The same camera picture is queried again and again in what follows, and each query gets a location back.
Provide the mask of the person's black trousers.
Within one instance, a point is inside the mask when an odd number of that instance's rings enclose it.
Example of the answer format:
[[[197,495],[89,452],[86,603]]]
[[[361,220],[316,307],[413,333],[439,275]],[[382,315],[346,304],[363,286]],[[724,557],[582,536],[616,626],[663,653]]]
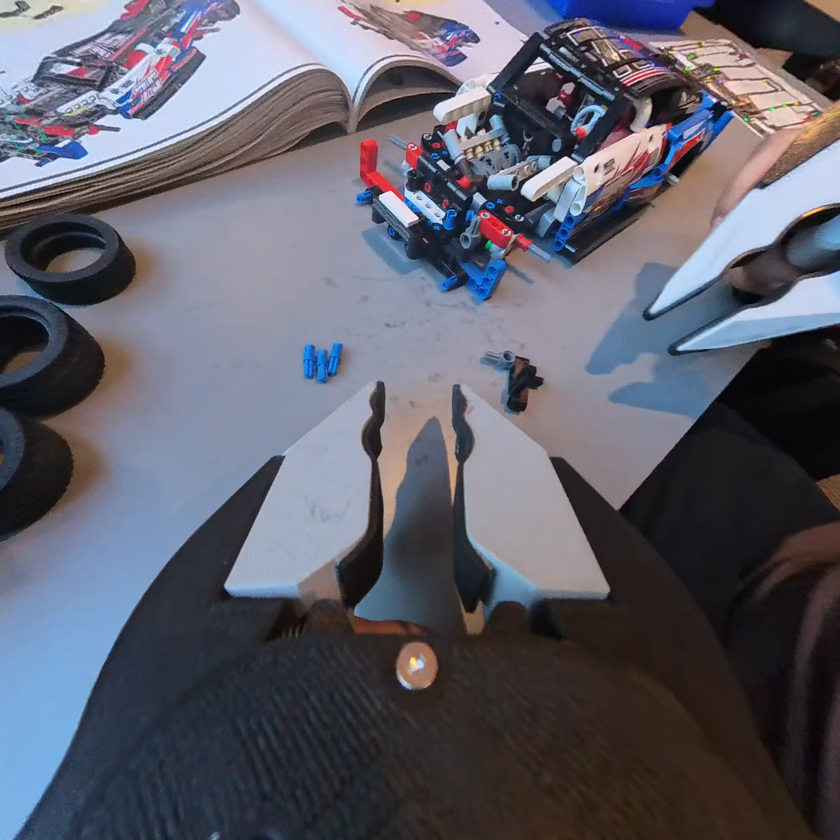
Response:
[[[838,328],[777,339],[633,493],[622,513],[721,632],[742,580],[787,538],[838,524]]]

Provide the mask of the blue plastic bin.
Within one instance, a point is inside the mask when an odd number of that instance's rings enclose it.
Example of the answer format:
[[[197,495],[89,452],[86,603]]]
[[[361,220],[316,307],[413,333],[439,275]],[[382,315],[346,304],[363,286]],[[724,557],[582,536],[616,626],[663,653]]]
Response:
[[[714,1],[549,1],[561,18],[589,18],[599,24],[633,31],[674,33],[696,8]]]

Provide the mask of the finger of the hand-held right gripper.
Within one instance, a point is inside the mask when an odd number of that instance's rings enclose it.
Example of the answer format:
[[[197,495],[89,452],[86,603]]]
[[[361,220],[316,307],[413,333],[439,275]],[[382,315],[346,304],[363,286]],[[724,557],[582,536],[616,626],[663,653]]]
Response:
[[[805,276],[778,297],[741,307],[668,347],[670,355],[722,350],[836,327],[839,272]]]
[[[838,204],[831,185],[770,185],[752,190],[716,226],[644,310],[646,320],[670,312],[714,285],[737,258],[772,245],[795,221]]]

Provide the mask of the sticker sheet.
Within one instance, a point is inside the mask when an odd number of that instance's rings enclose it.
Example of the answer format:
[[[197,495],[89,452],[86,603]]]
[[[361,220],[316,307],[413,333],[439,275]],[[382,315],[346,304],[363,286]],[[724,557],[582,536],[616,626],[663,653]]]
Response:
[[[811,95],[762,66],[736,41],[657,38],[649,45],[724,102],[759,137],[800,127],[824,111]]]

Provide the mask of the grey desk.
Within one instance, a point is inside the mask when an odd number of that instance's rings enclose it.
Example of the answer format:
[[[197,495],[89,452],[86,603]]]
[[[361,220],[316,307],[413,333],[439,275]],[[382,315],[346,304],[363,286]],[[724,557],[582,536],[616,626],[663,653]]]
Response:
[[[499,406],[487,350],[517,350],[545,384],[512,420],[620,507],[757,349],[674,357],[729,308],[711,289],[642,310],[702,242],[719,194],[760,138],[733,120],[686,178],[577,266],[526,255],[495,297],[441,293],[354,204],[361,137],[381,168],[422,100],[359,134],[326,129],[267,162],[103,214],[134,251],[124,293],[74,318],[100,342],[96,391],[50,425],[75,471],[60,503],[2,541],[2,838],[51,782],[111,647],[174,553],[270,456],[371,380],[385,384],[385,566],[364,617],[473,630],[446,572],[455,479],[452,384]],[[338,373],[303,349],[343,344]]]

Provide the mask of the person's right hand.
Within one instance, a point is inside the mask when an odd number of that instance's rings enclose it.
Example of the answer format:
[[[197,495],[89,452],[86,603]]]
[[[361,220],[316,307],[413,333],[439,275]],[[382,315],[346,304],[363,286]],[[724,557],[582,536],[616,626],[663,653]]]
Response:
[[[741,200],[762,180],[766,172],[780,159],[796,132],[780,131],[764,140],[751,152],[740,169],[724,186],[711,214],[710,228],[714,228],[730,214]]]

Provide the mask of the black rubber tyre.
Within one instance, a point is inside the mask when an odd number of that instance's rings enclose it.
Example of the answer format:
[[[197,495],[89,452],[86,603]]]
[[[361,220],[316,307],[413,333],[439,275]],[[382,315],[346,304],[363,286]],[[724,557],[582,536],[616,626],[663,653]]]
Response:
[[[102,348],[57,305],[27,296],[1,297],[1,406],[52,417],[98,386]]]
[[[98,258],[78,269],[49,271],[66,253],[96,249]],[[95,305],[116,297],[134,278],[133,252],[116,228],[78,213],[49,213],[17,228],[7,238],[10,270],[42,298],[71,306]]]
[[[67,441],[30,417],[1,410],[1,534],[31,526],[67,490],[74,460]]]

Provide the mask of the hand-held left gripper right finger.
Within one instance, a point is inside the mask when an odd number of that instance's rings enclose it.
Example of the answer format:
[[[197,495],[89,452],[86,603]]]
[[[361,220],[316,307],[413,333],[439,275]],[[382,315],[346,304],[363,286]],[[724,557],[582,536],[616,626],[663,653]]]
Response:
[[[467,385],[451,395],[455,583],[467,613],[610,594],[548,453]]]

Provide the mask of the open instruction booklet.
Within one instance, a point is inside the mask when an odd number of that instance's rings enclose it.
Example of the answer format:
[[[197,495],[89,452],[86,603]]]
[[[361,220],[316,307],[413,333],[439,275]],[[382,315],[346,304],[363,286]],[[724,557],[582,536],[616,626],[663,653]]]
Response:
[[[2,234],[231,172],[497,72],[487,2],[2,2]]]

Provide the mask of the brick model race car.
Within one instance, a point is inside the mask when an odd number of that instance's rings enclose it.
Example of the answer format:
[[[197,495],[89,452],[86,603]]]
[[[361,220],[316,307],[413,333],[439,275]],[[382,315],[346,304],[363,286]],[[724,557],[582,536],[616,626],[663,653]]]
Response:
[[[441,291],[485,301],[515,251],[576,263],[622,232],[731,119],[669,52],[579,17],[440,101],[404,144],[402,185],[363,141],[355,203]]]

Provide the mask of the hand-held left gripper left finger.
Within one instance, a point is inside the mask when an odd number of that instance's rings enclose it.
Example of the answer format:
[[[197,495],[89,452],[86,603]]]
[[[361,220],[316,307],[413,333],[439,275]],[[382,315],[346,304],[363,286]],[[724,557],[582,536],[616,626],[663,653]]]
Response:
[[[370,381],[283,454],[225,591],[356,607],[383,566],[385,386]]]

